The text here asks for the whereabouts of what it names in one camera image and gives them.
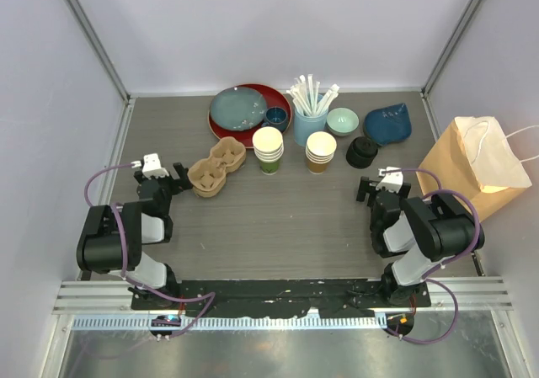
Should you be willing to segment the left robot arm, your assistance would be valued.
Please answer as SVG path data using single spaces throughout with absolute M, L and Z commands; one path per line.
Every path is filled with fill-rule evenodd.
M 111 166 L 87 181 L 84 199 L 89 210 L 77 244 L 77 265 L 84 272 L 117 275 L 132 285 L 133 294 L 168 310 L 182 302 L 179 283 L 171 267 L 146 255 L 143 247 L 170 241 L 172 198 L 193 185 L 188 168 L 180 162 L 173 165 L 177 178 L 146 176 L 140 166 L 138 162 Z M 90 184 L 102 174 L 122 168 L 136 170 L 138 200 L 93 205 L 88 196 Z

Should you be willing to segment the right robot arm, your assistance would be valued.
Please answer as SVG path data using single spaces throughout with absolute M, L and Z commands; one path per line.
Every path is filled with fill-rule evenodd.
M 383 258 L 398 256 L 381 277 L 380 294 L 389 306 L 400 306 L 419 291 L 436 270 L 482 248 L 485 241 L 478 214 L 463 204 L 461 194 L 436 190 L 425 200 L 408 197 L 402 181 L 360 178 L 356 195 L 370 209 L 371 244 Z

